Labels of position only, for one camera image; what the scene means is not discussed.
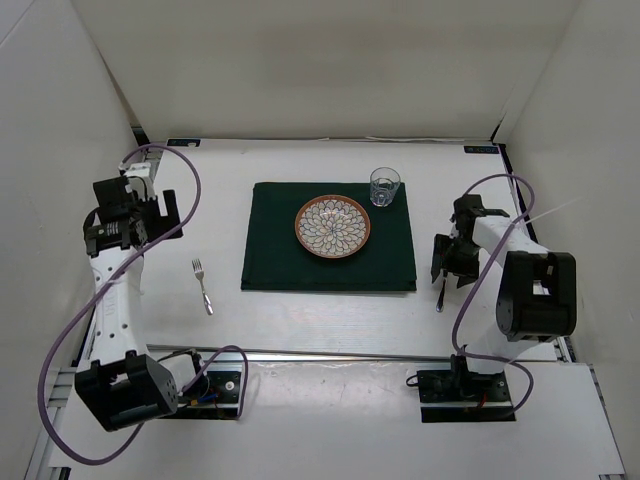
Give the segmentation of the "silver knife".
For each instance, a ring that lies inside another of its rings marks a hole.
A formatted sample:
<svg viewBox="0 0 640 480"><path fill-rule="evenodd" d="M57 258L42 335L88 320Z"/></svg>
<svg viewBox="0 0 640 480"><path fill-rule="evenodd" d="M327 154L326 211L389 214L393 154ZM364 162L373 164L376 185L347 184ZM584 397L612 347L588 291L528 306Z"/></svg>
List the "silver knife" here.
<svg viewBox="0 0 640 480"><path fill-rule="evenodd" d="M443 279L439 296L436 302L436 312L441 313L444 309L444 297L446 293L446 279Z"/></svg>

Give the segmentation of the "clear drinking glass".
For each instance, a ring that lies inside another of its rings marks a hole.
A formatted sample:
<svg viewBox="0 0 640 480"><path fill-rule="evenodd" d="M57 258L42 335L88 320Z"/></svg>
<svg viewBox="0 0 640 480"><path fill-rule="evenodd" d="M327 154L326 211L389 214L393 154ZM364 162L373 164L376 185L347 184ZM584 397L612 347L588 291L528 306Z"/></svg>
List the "clear drinking glass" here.
<svg viewBox="0 0 640 480"><path fill-rule="evenodd" d="M389 206L401 184L399 173L390 167L376 168L370 175L370 201L376 207Z"/></svg>

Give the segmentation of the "orange patterned plate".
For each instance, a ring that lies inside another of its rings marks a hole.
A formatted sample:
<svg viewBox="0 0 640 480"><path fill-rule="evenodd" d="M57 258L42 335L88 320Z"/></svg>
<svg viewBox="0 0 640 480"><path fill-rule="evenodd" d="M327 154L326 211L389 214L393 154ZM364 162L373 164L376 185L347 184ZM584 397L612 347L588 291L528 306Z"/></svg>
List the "orange patterned plate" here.
<svg viewBox="0 0 640 480"><path fill-rule="evenodd" d="M342 195L322 195L300 208L294 230L299 243L311 254L342 259L366 244L371 221L355 200Z"/></svg>

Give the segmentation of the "dark green cloth napkin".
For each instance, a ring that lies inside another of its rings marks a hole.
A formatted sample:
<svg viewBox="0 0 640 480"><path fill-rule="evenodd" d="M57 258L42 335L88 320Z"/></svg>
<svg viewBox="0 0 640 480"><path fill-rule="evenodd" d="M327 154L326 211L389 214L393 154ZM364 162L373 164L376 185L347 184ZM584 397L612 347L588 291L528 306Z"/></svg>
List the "dark green cloth napkin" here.
<svg viewBox="0 0 640 480"><path fill-rule="evenodd" d="M374 206L367 183L261 182L254 185L241 289L244 291L413 292L416 266L406 188ZM357 201L372 231L356 253L326 259L296 238L295 217L308 201L337 194Z"/></svg>

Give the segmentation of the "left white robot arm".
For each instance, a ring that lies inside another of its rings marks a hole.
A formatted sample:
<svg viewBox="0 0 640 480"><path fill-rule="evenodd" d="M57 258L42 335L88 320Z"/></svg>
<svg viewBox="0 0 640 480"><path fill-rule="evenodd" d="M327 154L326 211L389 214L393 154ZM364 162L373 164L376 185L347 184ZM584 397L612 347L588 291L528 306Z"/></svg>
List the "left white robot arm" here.
<svg viewBox="0 0 640 480"><path fill-rule="evenodd" d="M97 208L83 225L96 289L96 328L90 365L75 376L75 389L107 431L173 415L183 396L206 395L210 377L192 349L153 359L143 339L143 247L178 225L175 193L156 194L151 178L126 173L93 185Z"/></svg>

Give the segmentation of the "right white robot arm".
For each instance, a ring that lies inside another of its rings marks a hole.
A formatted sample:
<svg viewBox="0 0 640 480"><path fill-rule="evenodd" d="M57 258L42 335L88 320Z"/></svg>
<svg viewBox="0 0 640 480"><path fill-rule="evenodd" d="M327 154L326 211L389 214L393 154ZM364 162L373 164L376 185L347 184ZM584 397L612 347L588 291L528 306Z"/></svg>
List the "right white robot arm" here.
<svg viewBox="0 0 640 480"><path fill-rule="evenodd" d="M493 264L502 272L494 324L453 355L450 374L434 383L438 395L470 400L523 352L574 332L576 260L528 238L508 213L486 208L478 194L454 201L451 223L450 233L434 238L433 281L453 276L459 287L478 286Z"/></svg>

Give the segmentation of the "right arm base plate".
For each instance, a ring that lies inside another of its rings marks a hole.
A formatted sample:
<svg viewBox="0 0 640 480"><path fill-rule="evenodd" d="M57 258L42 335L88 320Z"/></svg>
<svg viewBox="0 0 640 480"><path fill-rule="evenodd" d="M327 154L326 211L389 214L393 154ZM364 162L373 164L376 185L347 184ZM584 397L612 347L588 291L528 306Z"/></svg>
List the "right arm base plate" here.
<svg viewBox="0 0 640 480"><path fill-rule="evenodd" d="M421 422L499 423L516 416L506 377L453 370L419 370L405 384L418 391Z"/></svg>

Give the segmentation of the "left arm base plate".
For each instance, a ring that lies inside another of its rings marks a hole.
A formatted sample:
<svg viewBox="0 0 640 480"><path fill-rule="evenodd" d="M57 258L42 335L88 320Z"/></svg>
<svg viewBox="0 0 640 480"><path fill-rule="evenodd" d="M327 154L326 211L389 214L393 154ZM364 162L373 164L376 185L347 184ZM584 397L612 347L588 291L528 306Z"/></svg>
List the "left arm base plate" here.
<svg viewBox="0 0 640 480"><path fill-rule="evenodd" d="M244 395L242 362L214 362L171 416L178 420L232 421L241 416Z"/></svg>

